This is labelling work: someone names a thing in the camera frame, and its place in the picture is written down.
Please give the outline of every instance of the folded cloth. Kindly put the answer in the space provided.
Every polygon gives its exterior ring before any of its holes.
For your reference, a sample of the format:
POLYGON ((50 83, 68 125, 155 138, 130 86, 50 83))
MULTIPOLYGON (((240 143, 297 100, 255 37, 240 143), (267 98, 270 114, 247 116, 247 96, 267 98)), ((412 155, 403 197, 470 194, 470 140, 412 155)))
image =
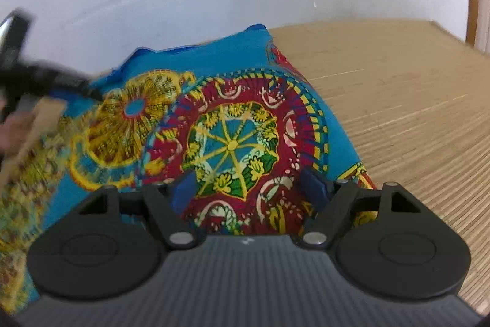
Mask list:
POLYGON ((263 25, 200 46, 138 49, 94 86, 104 102, 73 97, 2 193, 0 303, 9 312, 36 295, 30 244, 102 185, 131 191, 194 169, 198 192, 176 210, 209 233, 241 235, 300 232, 313 212, 294 184, 306 166, 374 187, 263 25))

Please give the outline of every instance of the ribbed gray panel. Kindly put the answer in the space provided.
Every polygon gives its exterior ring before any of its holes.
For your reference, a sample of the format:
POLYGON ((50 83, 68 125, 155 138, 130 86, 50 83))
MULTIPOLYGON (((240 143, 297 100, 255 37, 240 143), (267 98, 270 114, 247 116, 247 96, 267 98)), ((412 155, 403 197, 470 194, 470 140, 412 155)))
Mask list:
POLYGON ((480 318, 455 296, 402 304, 367 295, 325 253, 288 236, 211 236, 172 253, 130 294, 95 303, 44 296, 17 319, 24 327, 473 327, 480 318))

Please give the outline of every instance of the blue circle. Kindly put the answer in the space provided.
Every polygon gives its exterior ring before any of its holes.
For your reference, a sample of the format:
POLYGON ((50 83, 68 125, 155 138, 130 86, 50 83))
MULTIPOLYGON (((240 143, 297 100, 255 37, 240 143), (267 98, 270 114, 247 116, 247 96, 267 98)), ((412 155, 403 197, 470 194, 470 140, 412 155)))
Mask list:
POLYGON ((135 99, 126 104, 124 112, 127 116, 137 116, 145 108, 145 101, 143 99, 135 99))

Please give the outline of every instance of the silver screw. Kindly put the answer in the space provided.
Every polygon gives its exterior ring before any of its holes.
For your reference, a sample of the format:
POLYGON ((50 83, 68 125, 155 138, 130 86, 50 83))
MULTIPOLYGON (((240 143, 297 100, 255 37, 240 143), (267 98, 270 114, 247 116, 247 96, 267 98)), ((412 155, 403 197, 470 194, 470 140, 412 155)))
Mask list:
POLYGON ((327 236, 319 231, 311 231, 303 236, 303 241, 310 245, 320 245, 327 241, 327 236))
POLYGON ((170 241, 175 245, 187 245, 192 243, 194 236, 186 231, 178 231, 170 234, 170 241))

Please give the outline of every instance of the wooden table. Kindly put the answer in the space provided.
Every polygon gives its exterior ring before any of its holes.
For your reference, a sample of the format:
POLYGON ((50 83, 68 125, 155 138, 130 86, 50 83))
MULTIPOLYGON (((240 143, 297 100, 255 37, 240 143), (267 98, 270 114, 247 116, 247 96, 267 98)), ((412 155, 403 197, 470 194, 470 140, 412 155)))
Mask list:
MULTIPOLYGON (((425 21, 319 22, 271 33, 340 120, 374 182, 400 182, 466 240, 473 260, 460 294, 487 313, 490 59, 425 21)), ((62 104, 46 100, 38 110, 30 143, 54 126, 62 104)))

